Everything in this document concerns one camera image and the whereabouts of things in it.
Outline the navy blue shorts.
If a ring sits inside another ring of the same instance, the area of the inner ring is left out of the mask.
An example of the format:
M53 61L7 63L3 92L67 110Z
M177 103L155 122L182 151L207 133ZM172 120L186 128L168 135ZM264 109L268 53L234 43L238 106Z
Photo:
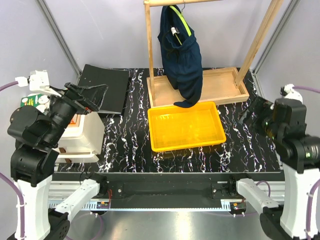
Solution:
M174 90L178 90L183 101L173 104L181 108L194 106L201 98L203 87L203 67L200 46L192 27L192 36L182 45L174 41L169 24L169 5L163 6L160 15L160 28L157 36L164 74Z

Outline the neon yellow clothes hanger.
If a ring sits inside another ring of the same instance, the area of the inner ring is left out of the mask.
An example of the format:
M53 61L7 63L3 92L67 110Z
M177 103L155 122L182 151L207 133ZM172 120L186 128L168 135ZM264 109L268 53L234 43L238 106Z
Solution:
M170 5L168 21L174 41L182 46L185 40L192 36L192 30L183 16L183 10L180 10L177 5Z

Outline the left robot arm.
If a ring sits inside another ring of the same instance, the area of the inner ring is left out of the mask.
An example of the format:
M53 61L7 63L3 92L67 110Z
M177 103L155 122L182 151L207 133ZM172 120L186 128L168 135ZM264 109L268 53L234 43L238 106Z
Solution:
M48 206L58 142L75 115L100 110L108 86L66 83L49 95L49 109L25 105L10 117L7 133L16 141L10 160L8 184L18 197L18 224L13 240L63 240L75 215L92 198L108 193L104 175L91 173L62 203Z

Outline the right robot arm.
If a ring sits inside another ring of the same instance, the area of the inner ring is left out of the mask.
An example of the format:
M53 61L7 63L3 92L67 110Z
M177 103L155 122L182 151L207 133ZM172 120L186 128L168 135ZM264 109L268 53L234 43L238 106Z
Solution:
M259 214L260 225L272 240L318 240L317 203L320 187L320 139L306 134L307 107L300 100L256 97L241 114L240 123L269 137L284 172L284 203L264 194L251 178L227 185L232 198L243 196Z

